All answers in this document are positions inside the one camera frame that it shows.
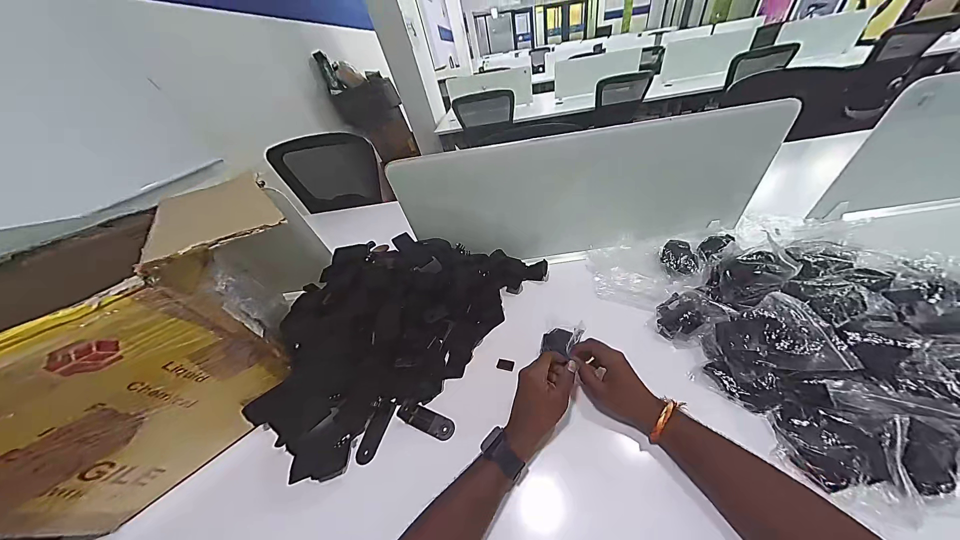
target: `left hand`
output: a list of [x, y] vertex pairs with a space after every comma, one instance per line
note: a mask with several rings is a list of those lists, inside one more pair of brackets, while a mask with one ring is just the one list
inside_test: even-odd
[[557, 353], [543, 353], [520, 370], [510, 422], [504, 428], [520, 459], [530, 461], [564, 417], [576, 372], [577, 363]]

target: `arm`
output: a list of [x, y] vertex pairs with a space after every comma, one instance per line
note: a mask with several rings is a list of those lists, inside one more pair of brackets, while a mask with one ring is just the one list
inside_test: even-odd
[[[650, 433], [664, 402], [640, 381], [627, 358], [594, 339], [573, 354], [590, 400], [614, 419]], [[679, 410], [659, 444], [744, 540], [878, 540], [823, 497]]]
[[[504, 432], [511, 450], [529, 463], [566, 413], [577, 364], [545, 353], [519, 372]], [[480, 540], [493, 521], [513, 481], [500, 468], [478, 457], [426, 507], [401, 540]]]

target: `blue wall stripe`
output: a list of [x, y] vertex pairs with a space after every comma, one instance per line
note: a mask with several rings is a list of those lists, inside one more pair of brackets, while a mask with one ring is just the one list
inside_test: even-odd
[[[634, 6], [632, 13], [634, 15], [643, 15], [650, 12], [650, 4], [646, 6]], [[608, 12], [603, 12], [603, 20], [610, 19], [619, 19], [623, 18], [623, 10], [609, 10]]]
[[443, 26], [437, 26], [437, 30], [440, 31], [440, 39], [443, 41], [453, 41], [453, 31], [449, 28], [444, 28]]
[[373, 30], [364, 0], [161, 0], [169, 4], [184, 4], [213, 8], [227, 12], [251, 13], [281, 19], [319, 22]]

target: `cardboard box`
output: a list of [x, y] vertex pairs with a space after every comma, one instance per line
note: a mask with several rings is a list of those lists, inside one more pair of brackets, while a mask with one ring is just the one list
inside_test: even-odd
[[137, 277], [0, 333], [0, 537], [111, 532], [251, 429], [322, 270], [286, 225], [251, 175], [168, 199]]

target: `pile of black plastic parts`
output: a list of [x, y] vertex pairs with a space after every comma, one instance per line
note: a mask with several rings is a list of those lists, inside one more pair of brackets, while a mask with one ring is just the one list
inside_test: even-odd
[[422, 405], [464, 375], [503, 322], [500, 289], [517, 294], [546, 279], [545, 260], [527, 266], [406, 233], [393, 242], [397, 251], [371, 242], [334, 252], [321, 284], [307, 285], [280, 325], [290, 375], [243, 409], [294, 456], [290, 483], [342, 475], [360, 433], [356, 460], [369, 463], [394, 412], [448, 439], [453, 422]]
[[661, 250], [668, 273], [704, 278], [657, 307], [658, 332], [699, 342], [702, 370], [766, 414], [790, 461], [826, 491], [890, 482], [904, 497], [952, 494], [960, 282], [825, 241], [744, 252], [728, 236], [708, 240], [726, 242], [722, 257], [676, 240]]

